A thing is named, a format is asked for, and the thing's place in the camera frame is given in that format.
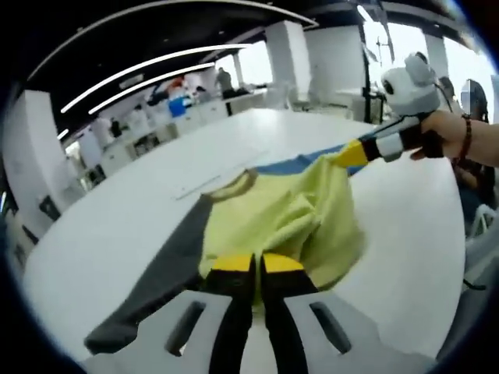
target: white table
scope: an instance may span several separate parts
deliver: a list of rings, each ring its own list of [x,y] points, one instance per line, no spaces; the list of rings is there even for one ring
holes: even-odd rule
[[[71,206],[34,249],[24,285],[40,321],[74,358],[85,359],[85,336],[127,296],[200,191],[223,186],[245,166],[338,145],[369,130],[333,116],[260,109],[151,151]],[[195,185],[203,186],[178,199],[179,189]],[[375,161],[352,177],[352,192],[368,245],[334,291],[377,322],[384,343],[435,357],[454,318],[465,261],[450,164],[406,156]],[[244,372],[255,372],[247,364],[254,355],[257,365],[272,366],[262,335],[261,324],[250,331]]]

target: bracelet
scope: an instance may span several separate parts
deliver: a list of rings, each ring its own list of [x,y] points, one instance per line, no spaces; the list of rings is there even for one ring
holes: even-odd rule
[[[466,155],[468,154],[469,147],[471,146],[471,118],[469,115],[462,115],[462,117],[466,121],[466,135],[465,139],[462,141],[462,148],[459,152],[459,156],[456,160],[456,164],[459,164],[461,160],[464,160]]]

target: window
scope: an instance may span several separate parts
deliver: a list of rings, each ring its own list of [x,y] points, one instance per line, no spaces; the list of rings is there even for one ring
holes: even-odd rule
[[[391,42],[395,53],[395,61],[391,64],[390,48],[388,47],[388,36],[379,22],[364,23],[366,33],[366,47],[370,49],[378,60],[378,67],[370,69],[375,76],[372,82],[378,82],[383,72],[393,66],[403,66],[404,60],[411,53],[422,52],[428,56],[426,40],[421,29],[413,26],[389,23]]]
[[[215,68],[224,68],[226,72],[231,75],[232,87],[239,88],[239,80],[237,79],[237,73],[235,72],[234,56],[228,55],[224,58],[220,58],[215,62]]]
[[[271,60],[264,41],[239,51],[242,80],[248,84],[264,84],[273,81]]]
[[[461,103],[461,92],[467,79],[473,79],[480,83],[487,97],[489,120],[494,118],[494,89],[492,87],[492,75],[495,74],[494,67],[489,59],[483,54],[477,54],[464,45],[444,38],[445,53],[447,54],[449,79],[454,85],[458,101]]]

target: hand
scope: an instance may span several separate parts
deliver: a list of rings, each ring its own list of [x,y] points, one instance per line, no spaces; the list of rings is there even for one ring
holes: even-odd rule
[[[421,122],[421,128],[423,132],[433,130],[442,137],[444,156],[449,158],[459,156],[466,135],[466,121],[460,115],[435,111]],[[411,155],[413,160],[421,160],[424,157],[423,150],[417,150]]]

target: yellow cloth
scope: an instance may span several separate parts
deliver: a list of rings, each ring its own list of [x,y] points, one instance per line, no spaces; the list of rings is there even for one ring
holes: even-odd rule
[[[230,196],[243,175],[211,194]],[[218,256],[274,252],[300,261],[319,288],[339,280],[361,254],[363,235],[353,211],[349,177],[334,154],[297,175],[258,175],[246,193],[215,203],[204,232],[200,274]]]

